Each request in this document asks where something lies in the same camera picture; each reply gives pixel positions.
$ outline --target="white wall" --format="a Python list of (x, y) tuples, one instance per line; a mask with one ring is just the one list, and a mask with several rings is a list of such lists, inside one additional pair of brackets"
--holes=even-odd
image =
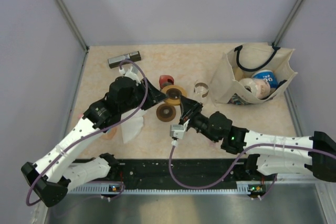
[(336, 140), (336, 0), (306, 0), (280, 45), (296, 48), (290, 87), (305, 134)]
[(29, 223), (20, 168), (59, 140), (84, 53), (53, 0), (0, 0), (0, 223)]
[(272, 41), (296, 0), (64, 0), (88, 45)]

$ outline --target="white tote bag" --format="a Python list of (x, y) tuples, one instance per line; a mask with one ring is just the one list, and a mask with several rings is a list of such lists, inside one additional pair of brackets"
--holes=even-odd
[[(269, 46), (266, 43), (247, 43), (224, 54), (210, 82), (210, 94), (218, 103), (259, 104), (284, 93), (297, 75), (289, 66), (294, 49)], [(278, 88), (264, 99), (256, 98), (235, 79), (234, 69), (241, 68), (244, 78), (250, 78), (260, 70), (272, 70), (279, 83)]]

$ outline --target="tabletop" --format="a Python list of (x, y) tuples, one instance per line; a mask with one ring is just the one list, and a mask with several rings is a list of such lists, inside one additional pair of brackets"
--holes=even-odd
[[(101, 99), (109, 85), (120, 76), (118, 68), (110, 69), (107, 60), (133, 51), (140, 51), (142, 60), (137, 62), (148, 80), (159, 88), (159, 76), (169, 74), (175, 84), (187, 92), (193, 89), (197, 79), (209, 80), (223, 53), (240, 45), (239, 43), (220, 44), (162, 44), (162, 45), (124, 45), (92, 46), (77, 95), (71, 119), (71, 128), (78, 122), (80, 115), (88, 106)], [(161, 122), (156, 117), (156, 108), (144, 115), (144, 127), (140, 134), (124, 144), (121, 129), (112, 139), (100, 137), (89, 145), (79, 158), (97, 157), (102, 153), (114, 154), (121, 158), (168, 158), (172, 145), (169, 137), (170, 125), (178, 124), (180, 108), (176, 108), (176, 117), (171, 122)], [(259, 105), (213, 104), (209, 99), (203, 108), (203, 114), (210, 116), (220, 111), (238, 127), (245, 127), (265, 134), (295, 136), (295, 129), (284, 95)], [(174, 158), (232, 158), (194, 129), (190, 129), (174, 152)]]

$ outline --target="printed design on bag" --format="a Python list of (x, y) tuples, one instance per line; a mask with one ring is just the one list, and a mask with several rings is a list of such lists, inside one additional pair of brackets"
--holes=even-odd
[(228, 103), (235, 104), (235, 105), (248, 105), (251, 104), (247, 101), (245, 101), (243, 98), (241, 98), (239, 95), (234, 94)]

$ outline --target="bag handle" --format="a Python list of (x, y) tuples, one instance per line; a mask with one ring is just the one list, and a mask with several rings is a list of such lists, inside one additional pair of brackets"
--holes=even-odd
[(262, 64), (260, 67), (257, 67), (257, 68), (253, 68), (253, 69), (249, 69), (249, 68), (245, 68), (243, 67), (240, 62), (239, 62), (239, 54), (240, 54), (240, 51), (242, 50), (243, 46), (239, 46), (239, 47), (236, 47), (235, 48), (235, 51), (237, 51), (237, 65), (241, 68), (241, 70), (243, 71), (247, 71), (247, 72), (255, 72), (255, 71), (258, 71), (260, 69), (262, 69), (264, 66), (266, 66), (267, 64), (270, 63), (270, 61), (274, 58), (275, 54), (277, 53), (277, 51), (281, 48), (281, 47), (275, 47), (275, 46), (272, 46), (274, 52), (273, 54), (268, 58), (268, 60)]

